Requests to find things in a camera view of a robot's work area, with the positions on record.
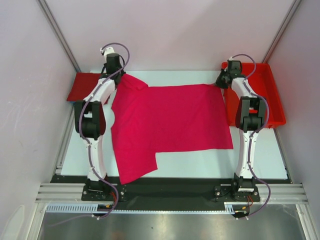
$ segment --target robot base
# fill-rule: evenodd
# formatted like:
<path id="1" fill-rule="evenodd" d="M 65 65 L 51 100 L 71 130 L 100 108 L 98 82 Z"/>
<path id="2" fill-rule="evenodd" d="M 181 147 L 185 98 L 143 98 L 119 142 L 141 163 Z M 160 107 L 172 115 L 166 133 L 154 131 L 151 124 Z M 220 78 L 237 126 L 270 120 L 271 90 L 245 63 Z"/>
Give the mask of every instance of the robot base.
<path id="1" fill-rule="evenodd" d="M 234 191 L 231 185 L 222 185 L 214 187 L 214 201 L 218 203 L 224 202 L 248 202 L 248 196 L 254 202 L 260 202 L 258 187 L 254 187 L 253 192 L 249 191 Z"/>
<path id="2" fill-rule="evenodd" d="M 125 202 L 127 198 L 127 188 L 125 185 L 116 185 L 115 186 L 119 192 L 119 202 Z M 105 202 L 105 201 L 113 201 L 114 198 L 110 194 L 112 192 L 112 188 L 103 183 L 102 181 L 92 181 L 87 178 L 85 181 L 83 190 L 82 190 L 82 201 L 92 201 L 92 202 Z"/>

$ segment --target red cloth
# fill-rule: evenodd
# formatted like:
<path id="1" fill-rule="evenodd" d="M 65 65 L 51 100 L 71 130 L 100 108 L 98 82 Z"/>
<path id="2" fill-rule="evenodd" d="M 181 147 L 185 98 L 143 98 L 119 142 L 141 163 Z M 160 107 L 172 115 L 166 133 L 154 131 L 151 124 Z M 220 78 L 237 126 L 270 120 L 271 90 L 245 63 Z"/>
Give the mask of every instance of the red cloth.
<path id="1" fill-rule="evenodd" d="M 213 85 L 149 87 L 125 74 L 112 110 L 122 184 L 156 170 L 156 153 L 233 148 L 221 90 Z"/>
<path id="2" fill-rule="evenodd" d="M 72 89 L 67 97 L 67 101 L 75 102 L 86 98 L 96 87 L 100 74 L 78 72 L 75 75 Z"/>

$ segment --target red plastic bin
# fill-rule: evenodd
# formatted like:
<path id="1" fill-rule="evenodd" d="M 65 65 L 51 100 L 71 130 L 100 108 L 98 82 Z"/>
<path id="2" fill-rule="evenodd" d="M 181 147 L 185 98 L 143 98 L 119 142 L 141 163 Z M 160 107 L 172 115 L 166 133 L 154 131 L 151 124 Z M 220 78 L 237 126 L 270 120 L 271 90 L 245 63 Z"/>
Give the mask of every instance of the red plastic bin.
<path id="1" fill-rule="evenodd" d="M 222 63 L 222 68 L 227 67 L 227 62 Z M 254 69 L 253 63 L 242 63 L 242 73 L 247 76 Z M 266 98 L 270 114 L 266 128 L 276 128 L 286 124 L 284 110 L 280 101 L 279 93 L 269 64 L 257 63 L 254 74 L 249 77 L 249 84 L 259 95 Z M 239 104 L 237 94 L 231 89 L 224 90 L 227 121 L 229 126 L 236 125 L 236 113 Z"/>

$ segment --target white table surface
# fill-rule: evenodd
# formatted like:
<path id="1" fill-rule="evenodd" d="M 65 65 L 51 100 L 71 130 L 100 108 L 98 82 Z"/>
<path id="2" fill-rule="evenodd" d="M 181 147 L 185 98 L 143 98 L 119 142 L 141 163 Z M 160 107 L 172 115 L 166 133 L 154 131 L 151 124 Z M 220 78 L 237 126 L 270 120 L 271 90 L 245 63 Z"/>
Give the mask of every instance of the white table surface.
<path id="1" fill-rule="evenodd" d="M 149 86 L 180 86 L 213 83 L 218 71 L 127 71 Z M 111 110 L 115 93 L 103 111 L 107 122 L 103 136 L 103 160 L 108 176 L 119 176 L 112 146 L 111 126 L 115 116 Z M 239 130 L 230 127 L 233 149 L 209 149 L 189 152 L 156 153 L 158 170 L 144 177 L 172 178 L 233 178 L 239 158 Z M 273 129 L 263 129 L 257 139 L 254 169 L 263 179 L 287 179 L 287 174 Z M 64 159 L 61 175 L 86 176 L 89 170 L 88 154 L 79 134 L 73 129 Z"/>

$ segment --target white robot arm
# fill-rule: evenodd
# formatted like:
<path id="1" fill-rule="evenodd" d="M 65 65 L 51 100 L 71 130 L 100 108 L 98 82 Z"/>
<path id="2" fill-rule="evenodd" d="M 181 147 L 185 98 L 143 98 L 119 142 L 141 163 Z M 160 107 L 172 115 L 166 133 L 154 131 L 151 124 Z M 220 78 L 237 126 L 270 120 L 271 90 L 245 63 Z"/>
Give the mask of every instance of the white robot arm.
<path id="1" fill-rule="evenodd" d="M 254 156 L 258 131 L 265 123 L 266 102 L 251 88 L 248 77 L 242 75 L 241 62 L 233 58 L 228 60 L 227 68 L 221 70 L 215 85 L 222 89 L 231 88 L 239 97 L 235 126 L 240 134 L 239 160 L 231 189 L 223 193 L 222 188 L 216 187 L 215 195 L 217 200 L 218 196 L 228 194 L 233 200 L 246 202 L 247 196 L 259 197 L 253 172 Z"/>
<path id="2" fill-rule="evenodd" d="M 110 186 L 102 182 L 107 178 L 102 150 L 103 134 L 106 131 L 103 104 L 116 90 L 125 73 L 120 64 L 121 56 L 115 53 L 112 47 L 102 49 L 101 54 L 106 63 L 97 85 L 87 97 L 74 104 L 75 130 L 83 138 L 90 161 L 87 181 L 83 188 L 85 195 L 81 198 L 83 201 L 104 200 L 110 192 Z"/>

